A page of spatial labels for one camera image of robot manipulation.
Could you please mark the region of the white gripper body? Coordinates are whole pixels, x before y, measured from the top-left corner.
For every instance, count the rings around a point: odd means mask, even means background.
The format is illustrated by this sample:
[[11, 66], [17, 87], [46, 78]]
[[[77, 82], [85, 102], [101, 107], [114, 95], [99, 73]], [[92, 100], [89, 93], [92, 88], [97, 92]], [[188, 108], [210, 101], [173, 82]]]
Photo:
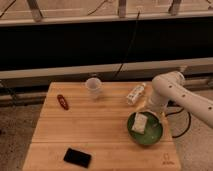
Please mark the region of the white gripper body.
[[152, 111], [153, 113], [155, 113], [157, 116], [161, 116], [163, 114], [163, 112], [166, 109], [165, 105], [159, 105], [159, 104], [155, 104], [152, 101], [148, 101], [147, 102], [147, 108]]

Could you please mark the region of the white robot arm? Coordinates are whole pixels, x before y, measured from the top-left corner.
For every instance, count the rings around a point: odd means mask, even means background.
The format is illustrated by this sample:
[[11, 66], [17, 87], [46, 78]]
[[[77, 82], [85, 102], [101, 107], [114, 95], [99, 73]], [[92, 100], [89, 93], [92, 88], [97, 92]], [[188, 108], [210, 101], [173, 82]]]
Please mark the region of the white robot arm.
[[155, 76], [147, 107], [161, 114], [171, 100], [213, 129], [213, 101], [185, 89], [184, 82], [183, 74], [178, 71]]

